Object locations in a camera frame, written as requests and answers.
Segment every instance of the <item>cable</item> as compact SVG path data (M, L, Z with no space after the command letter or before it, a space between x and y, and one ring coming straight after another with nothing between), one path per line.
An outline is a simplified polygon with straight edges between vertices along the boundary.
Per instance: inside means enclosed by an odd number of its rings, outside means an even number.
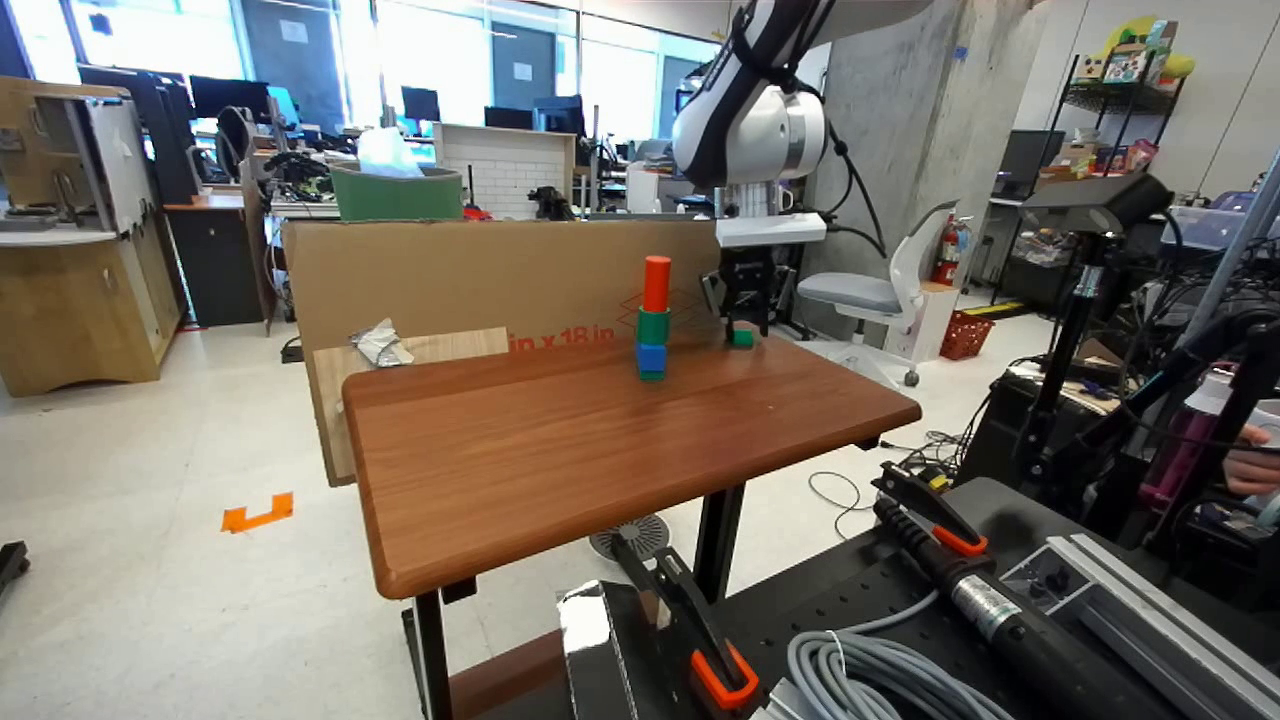
M824 720L897 720L890 696L913 706L923 718L982 718L982 720L1010 720L1010 714L988 701L982 688L949 676L930 657L913 654L908 644L881 642L867 633L903 626L920 616L937 591L900 610L891 616L851 626L840 633L802 633L788 644L788 673L802 696Z
M864 229L851 229L851 226L828 226L828 232L859 235L859 241L867 241L867 246L875 248L875 255L881 255L881 262L890 262L883 241L875 241L875 235L871 235L871 232L864 232Z
M840 485L847 485L847 490L851 490L851 502L840 504L837 497L828 497L824 490L816 490L816 481L840 481ZM851 538L846 532L846 521L855 515L855 513L871 513L871 509L864 504L864 490L859 490L851 475L846 475L846 473L808 473L805 485L808 485L808 491L811 491L816 502L824 502L824 504L837 509L834 532L837 532L840 540L851 540Z
M883 246L881 211L875 211L875 205L871 205L871 192L867 192L867 185L864 185L864 171L855 171L851 158L846 158L846 159L847 159L847 171L851 171L851 182L855 182L855 192L859 192L864 205L867 205L871 229L875 229L875 235L881 235L881 246Z

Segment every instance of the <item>table leg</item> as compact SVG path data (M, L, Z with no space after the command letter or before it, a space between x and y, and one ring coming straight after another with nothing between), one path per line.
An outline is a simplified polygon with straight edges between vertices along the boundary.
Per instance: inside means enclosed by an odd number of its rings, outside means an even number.
M693 578L710 604L720 604L728 591L731 540L738 540L739 513L746 513L746 485L703 497Z
M405 614L418 696L427 720L453 718L442 591L418 598Z

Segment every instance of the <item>computer screen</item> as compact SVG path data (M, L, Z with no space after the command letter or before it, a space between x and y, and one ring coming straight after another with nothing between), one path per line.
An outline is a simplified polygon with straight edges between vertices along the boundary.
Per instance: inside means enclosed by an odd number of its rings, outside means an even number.
M279 128L286 128L286 131L292 131L292 128L305 126L300 114L298 114L298 99L292 99L292 94L289 94L286 86L271 86L267 96L277 99L277 114L279 114Z
M483 107L483 128L531 128L531 107Z
M192 104L196 118L217 118L220 107L238 104L247 107L258 126L271 126L267 86L262 82L192 75Z
M405 99L405 122L442 122L442 96L433 87L402 87L402 99Z
M1041 168L1063 147L1063 131L1012 128L1000 159L992 196L1029 199L1036 192Z
M586 138L586 96L547 96L531 104L542 131L571 131Z

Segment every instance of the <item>black cable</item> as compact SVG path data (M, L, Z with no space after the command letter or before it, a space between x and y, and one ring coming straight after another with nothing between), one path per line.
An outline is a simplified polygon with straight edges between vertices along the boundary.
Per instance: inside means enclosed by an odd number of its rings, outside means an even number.
M949 211L949 210L955 210L955 205L961 205L961 199L940 199L940 205L933 205L923 218L918 218L918 226L913 226L908 235L918 235L918 232L930 226L930 218Z
M871 199L871 192L867 192L867 182L864 182L864 171L855 171L851 158L846 158L846 159L847 159L847 171L851 171L851 182L855 182L855 192L864 196L864 210L867 210L867 218L871 218L871 229L875 229L875 235L881 235L881 246L883 246L883 229L881 229L881 211L875 211L875 199Z
M867 241L867 246L875 248L875 255L881 255L881 262L890 262L890 248L883 248L871 232L864 232L864 229L851 229L851 226L828 226L828 232L859 235L859 241Z
M816 34L824 34L834 7L837 7L837 0L828 0L824 7L816 7L811 17L805 17L802 35L796 35L791 56L788 56L791 75L796 75L805 54L811 47Z
M840 131L834 128L834 122L828 122L828 147L837 147L837 159L846 166L846 192L840 192L840 199L824 211L824 218L837 218L846 205L847 205L847 196L851 196L851 158L847 158L847 146L840 139Z

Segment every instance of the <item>cabinet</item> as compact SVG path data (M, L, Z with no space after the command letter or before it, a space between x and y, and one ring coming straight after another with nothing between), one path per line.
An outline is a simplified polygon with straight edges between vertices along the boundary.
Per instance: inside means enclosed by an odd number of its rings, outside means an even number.
M14 397L158 381L177 319L158 226L127 241L0 248L0 381Z
M190 287L190 319L196 324L262 324L267 319L263 274L258 255L251 218L243 210L174 210L170 229Z

